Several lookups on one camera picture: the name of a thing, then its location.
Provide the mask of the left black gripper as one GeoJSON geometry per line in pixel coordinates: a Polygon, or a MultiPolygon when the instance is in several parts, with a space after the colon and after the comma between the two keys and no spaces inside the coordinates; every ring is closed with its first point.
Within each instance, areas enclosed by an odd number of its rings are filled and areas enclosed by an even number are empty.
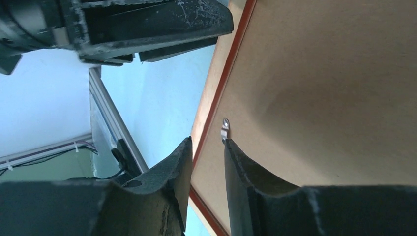
{"type": "Polygon", "coordinates": [[[103,55],[92,43],[80,0],[2,0],[0,2],[0,72],[13,73],[23,54],[67,49],[83,63],[122,66],[134,55],[103,55]]]}

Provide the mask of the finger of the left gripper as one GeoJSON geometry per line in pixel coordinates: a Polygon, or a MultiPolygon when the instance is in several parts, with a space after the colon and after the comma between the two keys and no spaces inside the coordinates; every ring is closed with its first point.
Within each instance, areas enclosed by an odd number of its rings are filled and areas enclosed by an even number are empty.
{"type": "Polygon", "coordinates": [[[156,62],[171,58],[177,55],[188,53],[197,49],[215,45],[218,37],[178,44],[174,46],[154,49],[150,51],[140,52],[139,58],[141,62],[156,62]]]}
{"type": "Polygon", "coordinates": [[[233,17],[216,0],[83,0],[87,54],[95,58],[150,51],[229,34],[233,17]]]}

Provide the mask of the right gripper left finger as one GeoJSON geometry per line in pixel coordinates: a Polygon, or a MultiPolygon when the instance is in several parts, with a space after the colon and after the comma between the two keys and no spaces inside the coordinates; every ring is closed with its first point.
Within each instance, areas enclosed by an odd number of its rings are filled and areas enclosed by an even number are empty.
{"type": "Polygon", "coordinates": [[[3,236],[182,236],[192,172],[185,138],[143,174],[113,180],[8,181],[0,184],[3,236]]]}

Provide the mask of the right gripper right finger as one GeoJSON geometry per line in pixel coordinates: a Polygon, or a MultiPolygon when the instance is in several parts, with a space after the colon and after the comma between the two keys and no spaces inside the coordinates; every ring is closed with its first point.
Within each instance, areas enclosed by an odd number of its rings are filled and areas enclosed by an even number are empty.
{"type": "Polygon", "coordinates": [[[297,186],[224,141],[234,236],[414,236],[417,189],[406,185],[297,186]]]}

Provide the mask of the brown cardboard backing board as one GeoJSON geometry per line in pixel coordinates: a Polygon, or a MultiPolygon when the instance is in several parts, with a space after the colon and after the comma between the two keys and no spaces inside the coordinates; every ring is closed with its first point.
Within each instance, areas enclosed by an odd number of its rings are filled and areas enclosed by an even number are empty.
{"type": "Polygon", "coordinates": [[[192,186],[230,235],[224,145],[296,185],[417,182],[414,0],[232,0],[236,33],[201,102],[192,186]]]}

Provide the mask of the wooden picture frame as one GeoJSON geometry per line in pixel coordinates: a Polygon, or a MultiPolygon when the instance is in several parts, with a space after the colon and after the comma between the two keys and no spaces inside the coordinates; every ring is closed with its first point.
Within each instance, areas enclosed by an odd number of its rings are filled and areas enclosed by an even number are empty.
{"type": "MultiPolygon", "coordinates": [[[[199,157],[256,3],[255,0],[231,0],[228,3],[228,8],[233,17],[234,31],[231,34],[219,37],[217,40],[191,129],[193,178],[197,176],[199,157]]],[[[189,202],[203,226],[212,236],[228,235],[226,229],[197,191],[196,184],[191,184],[189,202]]]]}

